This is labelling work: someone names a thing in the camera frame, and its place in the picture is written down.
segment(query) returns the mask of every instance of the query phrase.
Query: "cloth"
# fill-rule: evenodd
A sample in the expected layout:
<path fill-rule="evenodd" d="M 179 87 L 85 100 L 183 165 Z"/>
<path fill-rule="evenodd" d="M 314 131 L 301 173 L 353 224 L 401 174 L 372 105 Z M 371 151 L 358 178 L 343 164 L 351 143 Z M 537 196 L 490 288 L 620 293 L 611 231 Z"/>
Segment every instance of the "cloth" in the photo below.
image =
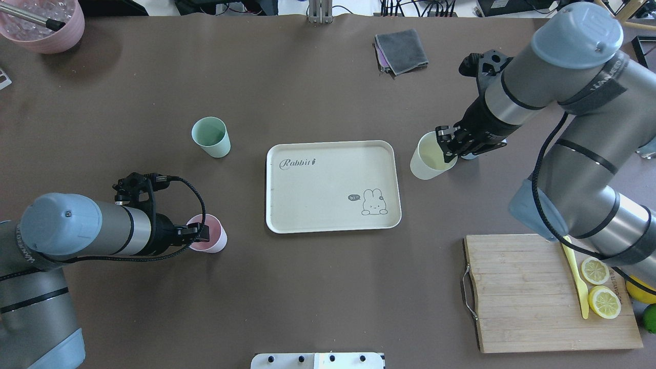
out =
<path fill-rule="evenodd" d="M 428 58 L 414 28 L 374 36 L 380 70 L 398 76 L 428 65 Z"/>

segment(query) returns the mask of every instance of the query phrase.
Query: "wooden cutting board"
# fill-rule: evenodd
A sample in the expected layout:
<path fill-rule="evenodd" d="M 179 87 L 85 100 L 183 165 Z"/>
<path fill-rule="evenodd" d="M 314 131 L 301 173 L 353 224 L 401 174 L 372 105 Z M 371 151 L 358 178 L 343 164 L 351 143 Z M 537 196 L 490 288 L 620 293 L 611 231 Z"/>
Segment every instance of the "wooden cutting board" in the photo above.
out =
<path fill-rule="evenodd" d="M 481 352 L 642 348 L 625 282 L 612 270 L 605 285 L 619 297 L 620 315 L 604 319 L 591 309 L 585 320 L 559 243 L 536 234 L 486 234 L 467 236 L 464 248 Z M 576 256 L 580 267 L 587 256 Z"/>

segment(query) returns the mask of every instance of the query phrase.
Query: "yellow lemon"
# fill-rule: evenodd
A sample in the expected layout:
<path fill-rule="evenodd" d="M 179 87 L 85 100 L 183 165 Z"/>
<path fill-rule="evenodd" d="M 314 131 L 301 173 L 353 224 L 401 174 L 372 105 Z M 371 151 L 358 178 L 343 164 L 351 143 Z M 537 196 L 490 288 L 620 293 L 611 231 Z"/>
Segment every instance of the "yellow lemon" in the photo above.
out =
<path fill-rule="evenodd" d="M 622 310 L 617 295 L 606 286 L 594 286 L 588 294 L 588 302 L 592 311 L 605 319 L 616 318 Z"/>
<path fill-rule="evenodd" d="M 592 284 L 604 284 L 611 276 L 606 264 L 596 257 L 589 257 L 581 263 L 583 278 Z"/>
<path fill-rule="evenodd" d="M 642 282 L 641 280 L 637 279 L 635 276 L 631 276 L 631 278 L 635 279 L 637 283 L 640 283 L 641 285 L 647 288 L 651 288 L 653 290 L 653 287 L 648 286 L 645 282 Z M 637 301 L 640 301 L 641 303 L 646 303 L 646 304 L 656 303 L 656 295 L 652 295 L 649 292 L 645 292 L 639 289 L 631 282 L 628 281 L 626 282 L 626 291 L 631 297 L 633 297 Z"/>

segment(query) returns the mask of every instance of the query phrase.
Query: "lime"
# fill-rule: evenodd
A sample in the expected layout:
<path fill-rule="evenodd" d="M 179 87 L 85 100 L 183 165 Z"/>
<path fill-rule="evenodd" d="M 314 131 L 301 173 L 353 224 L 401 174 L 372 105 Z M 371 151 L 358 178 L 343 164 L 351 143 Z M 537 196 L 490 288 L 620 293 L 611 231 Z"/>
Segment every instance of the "lime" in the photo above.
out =
<path fill-rule="evenodd" d="M 588 302 L 592 311 L 605 319 L 616 318 L 622 310 L 617 295 L 606 286 L 594 286 L 588 294 Z"/>
<path fill-rule="evenodd" d="M 642 313 L 642 324 L 650 333 L 656 333 L 656 305 L 647 306 Z"/>
<path fill-rule="evenodd" d="M 589 257 L 581 263 L 583 278 L 592 284 L 604 284 L 611 276 L 606 264 L 596 257 Z"/>
<path fill-rule="evenodd" d="M 653 287 L 647 285 L 645 282 L 642 282 L 641 280 L 637 279 L 635 276 L 630 276 L 633 278 L 637 283 L 647 287 L 651 288 L 653 290 Z M 652 295 L 649 292 L 643 291 L 636 287 L 633 283 L 631 282 L 626 282 L 626 291 L 628 294 L 633 297 L 636 301 L 640 301 L 641 303 L 646 303 L 646 304 L 652 304 L 656 303 L 656 295 Z"/>

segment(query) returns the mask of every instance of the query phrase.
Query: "yellow knife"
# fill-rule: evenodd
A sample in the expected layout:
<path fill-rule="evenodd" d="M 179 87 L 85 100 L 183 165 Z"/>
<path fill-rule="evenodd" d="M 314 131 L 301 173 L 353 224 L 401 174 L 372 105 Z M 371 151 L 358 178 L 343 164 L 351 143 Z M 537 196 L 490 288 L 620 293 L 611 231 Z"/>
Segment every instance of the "yellow knife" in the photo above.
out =
<path fill-rule="evenodd" d="M 571 239 L 568 236 L 565 236 L 565 239 L 568 242 L 571 242 Z M 579 268 L 576 264 L 576 257 L 574 256 L 574 250 L 561 244 L 563 246 L 563 251 L 565 251 L 565 256 L 567 257 L 567 263 L 569 268 L 572 271 L 572 277 L 574 277 L 574 284 L 576 285 L 576 291 L 579 293 L 579 303 L 581 304 L 581 315 L 584 319 L 588 318 L 588 313 L 590 312 L 590 306 L 588 305 L 588 285 L 583 282 L 581 276 L 579 275 Z"/>

